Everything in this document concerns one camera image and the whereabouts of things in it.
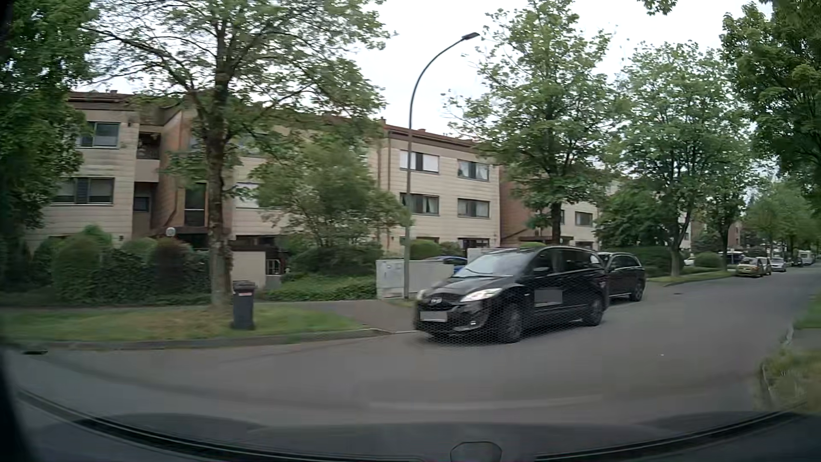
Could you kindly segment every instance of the black car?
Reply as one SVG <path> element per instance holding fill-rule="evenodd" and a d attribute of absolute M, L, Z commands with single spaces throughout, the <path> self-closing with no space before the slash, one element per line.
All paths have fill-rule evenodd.
<path fill-rule="evenodd" d="M 610 304 L 599 256 L 569 246 L 486 253 L 416 299 L 417 330 L 434 337 L 492 333 L 506 343 L 552 322 L 596 326 Z"/>
<path fill-rule="evenodd" d="M 639 259 L 627 252 L 599 252 L 608 271 L 610 298 L 628 297 L 638 302 L 647 286 L 647 275 Z"/>

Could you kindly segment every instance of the yellow car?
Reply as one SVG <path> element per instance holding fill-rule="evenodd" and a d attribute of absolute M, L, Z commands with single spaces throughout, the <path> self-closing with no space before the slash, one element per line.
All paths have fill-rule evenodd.
<path fill-rule="evenodd" d="M 751 276 L 760 278 L 764 275 L 764 265 L 761 260 L 752 256 L 746 256 L 736 266 L 736 276 Z"/>

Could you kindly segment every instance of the car windshield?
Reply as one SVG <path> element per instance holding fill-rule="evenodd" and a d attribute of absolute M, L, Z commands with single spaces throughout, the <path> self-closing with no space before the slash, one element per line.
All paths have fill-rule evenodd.
<path fill-rule="evenodd" d="M 524 268 L 533 252 L 486 253 L 457 271 L 453 277 L 510 276 Z"/>

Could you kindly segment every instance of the blurred license plate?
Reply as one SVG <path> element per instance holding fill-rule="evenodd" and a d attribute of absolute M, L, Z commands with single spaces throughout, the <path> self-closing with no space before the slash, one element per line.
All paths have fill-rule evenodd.
<path fill-rule="evenodd" d="M 447 312 L 420 312 L 419 319 L 422 321 L 447 322 Z"/>

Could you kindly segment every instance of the car headlight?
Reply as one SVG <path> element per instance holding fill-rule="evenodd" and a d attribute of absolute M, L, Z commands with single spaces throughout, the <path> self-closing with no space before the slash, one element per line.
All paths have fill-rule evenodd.
<path fill-rule="evenodd" d="M 502 292 L 501 287 L 477 290 L 476 292 L 468 293 L 466 296 L 462 297 L 460 302 L 475 302 L 476 300 L 484 300 L 486 298 L 491 298 L 499 292 Z"/>

